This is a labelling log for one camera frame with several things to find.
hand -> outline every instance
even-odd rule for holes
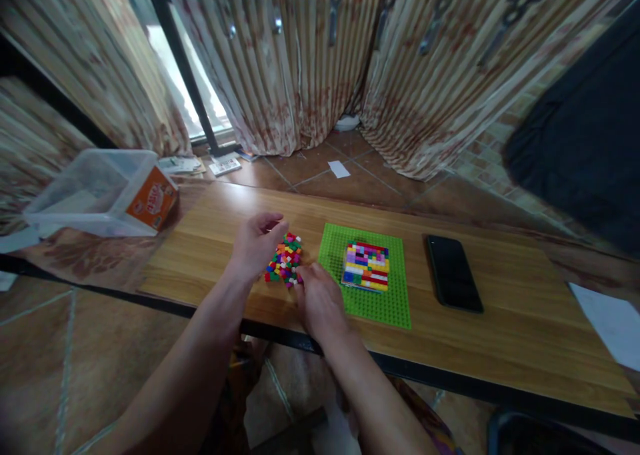
[[[343,339],[351,330],[342,292],[318,262],[299,266],[296,273],[304,281],[294,286],[302,323],[326,352],[332,341]]]
[[[240,225],[229,266],[251,280],[264,272],[289,230],[289,222],[278,222],[282,217],[281,213],[263,212]]]

phone screen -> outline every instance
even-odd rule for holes
[[[429,235],[425,242],[440,303],[471,312],[484,312],[462,244],[458,240],[435,235]]]

left hand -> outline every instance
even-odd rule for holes
[[[281,213],[262,212],[242,223],[235,236],[229,266],[251,280],[264,272],[289,230],[289,222],[282,218]]]

black cloth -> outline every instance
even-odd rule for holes
[[[523,188],[640,257],[640,4],[537,102],[505,147]]]

leg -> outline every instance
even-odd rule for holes
[[[247,397],[260,380],[262,361],[268,342],[259,338],[238,340],[229,361],[229,372],[211,420],[201,454],[248,454],[249,442],[244,425]]]
[[[442,455],[464,455],[453,441],[453,434],[438,414],[402,379],[387,376]]]

